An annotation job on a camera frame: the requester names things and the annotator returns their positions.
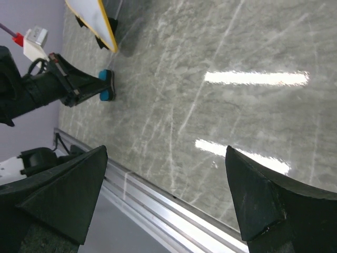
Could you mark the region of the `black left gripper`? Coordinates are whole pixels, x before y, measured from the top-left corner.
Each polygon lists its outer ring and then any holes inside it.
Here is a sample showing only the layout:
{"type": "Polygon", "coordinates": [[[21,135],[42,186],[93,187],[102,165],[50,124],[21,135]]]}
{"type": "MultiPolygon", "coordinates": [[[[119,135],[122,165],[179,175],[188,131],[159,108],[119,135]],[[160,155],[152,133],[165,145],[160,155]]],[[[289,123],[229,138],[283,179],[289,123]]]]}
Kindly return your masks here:
{"type": "Polygon", "coordinates": [[[26,89],[36,107],[60,100],[72,107],[107,89],[104,81],[71,65],[58,53],[35,59],[26,73],[26,89]]]}

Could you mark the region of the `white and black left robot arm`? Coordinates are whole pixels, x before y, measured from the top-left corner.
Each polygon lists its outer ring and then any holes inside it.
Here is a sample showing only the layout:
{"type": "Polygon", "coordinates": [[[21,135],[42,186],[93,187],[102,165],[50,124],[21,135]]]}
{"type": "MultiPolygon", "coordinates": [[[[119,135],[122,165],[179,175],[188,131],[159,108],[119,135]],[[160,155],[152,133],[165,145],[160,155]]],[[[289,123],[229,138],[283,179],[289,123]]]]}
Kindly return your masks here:
{"type": "Polygon", "coordinates": [[[13,127],[13,119],[54,101],[71,108],[95,95],[101,101],[115,99],[113,71],[104,69],[94,77],[51,53],[34,60],[21,76],[9,49],[1,46],[1,123],[13,127]]]}

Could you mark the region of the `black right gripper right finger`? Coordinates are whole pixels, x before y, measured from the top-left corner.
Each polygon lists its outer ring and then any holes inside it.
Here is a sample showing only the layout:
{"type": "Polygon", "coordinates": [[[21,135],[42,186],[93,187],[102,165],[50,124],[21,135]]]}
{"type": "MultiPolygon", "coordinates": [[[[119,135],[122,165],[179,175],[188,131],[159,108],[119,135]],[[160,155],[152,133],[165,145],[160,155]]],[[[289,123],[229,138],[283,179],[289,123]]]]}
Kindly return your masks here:
{"type": "Polygon", "coordinates": [[[225,166],[250,252],[336,252],[336,193],[273,171],[228,146],[225,166]]]}

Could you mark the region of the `blue whiteboard eraser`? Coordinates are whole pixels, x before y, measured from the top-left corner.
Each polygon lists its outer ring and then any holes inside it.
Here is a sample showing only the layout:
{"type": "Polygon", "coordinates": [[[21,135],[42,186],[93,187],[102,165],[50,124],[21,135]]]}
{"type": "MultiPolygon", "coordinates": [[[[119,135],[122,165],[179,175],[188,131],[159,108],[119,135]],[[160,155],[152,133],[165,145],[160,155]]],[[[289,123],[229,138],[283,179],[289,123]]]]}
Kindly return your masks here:
{"type": "Polygon", "coordinates": [[[116,97],[114,72],[112,70],[104,69],[100,71],[98,78],[104,81],[107,85],[107,89],[100,93],[100,100],[103,102],[113,101],[116,97]]]}

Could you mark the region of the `yellow framed whiteboard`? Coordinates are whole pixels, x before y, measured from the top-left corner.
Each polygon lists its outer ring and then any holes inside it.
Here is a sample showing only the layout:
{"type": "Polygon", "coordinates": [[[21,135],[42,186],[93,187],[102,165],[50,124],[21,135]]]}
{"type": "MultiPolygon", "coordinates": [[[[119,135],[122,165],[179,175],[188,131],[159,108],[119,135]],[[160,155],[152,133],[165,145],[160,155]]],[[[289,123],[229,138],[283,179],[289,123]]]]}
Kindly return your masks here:
{"type": "Polygon", "coordinates": [[[118,51],[115,33],[122,1],[66,1],[67,7],[113,53],[118,51]]]}

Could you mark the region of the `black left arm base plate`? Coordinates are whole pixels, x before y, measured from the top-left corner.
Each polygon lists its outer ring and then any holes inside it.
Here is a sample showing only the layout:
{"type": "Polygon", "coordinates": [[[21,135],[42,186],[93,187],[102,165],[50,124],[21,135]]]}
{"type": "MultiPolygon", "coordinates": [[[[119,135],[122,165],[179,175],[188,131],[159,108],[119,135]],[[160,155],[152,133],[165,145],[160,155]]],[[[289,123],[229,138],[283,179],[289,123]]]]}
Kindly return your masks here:
{"type": "Polygon", "coordinates": [[[22,175],[30,177],[42,171],[66,163],[82,154],[85,151],[75,145],[71,145],[68,155],[58,157],[49,148],[36,148],[22,152],[18,158],[23,160],[24,168],[20,171],[22,175]]]}

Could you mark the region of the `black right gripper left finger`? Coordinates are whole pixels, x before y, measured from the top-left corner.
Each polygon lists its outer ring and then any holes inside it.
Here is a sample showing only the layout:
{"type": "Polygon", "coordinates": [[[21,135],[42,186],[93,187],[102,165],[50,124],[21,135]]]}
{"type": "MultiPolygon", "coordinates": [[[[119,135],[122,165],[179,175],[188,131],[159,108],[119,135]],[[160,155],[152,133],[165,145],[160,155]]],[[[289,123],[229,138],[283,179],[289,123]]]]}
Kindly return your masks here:
{"type": "Polygon", "coordinates": [[[30,177],[18,156],[1,162],[1,252],[77,252],[105,177],[106,147],[30,177]]]}

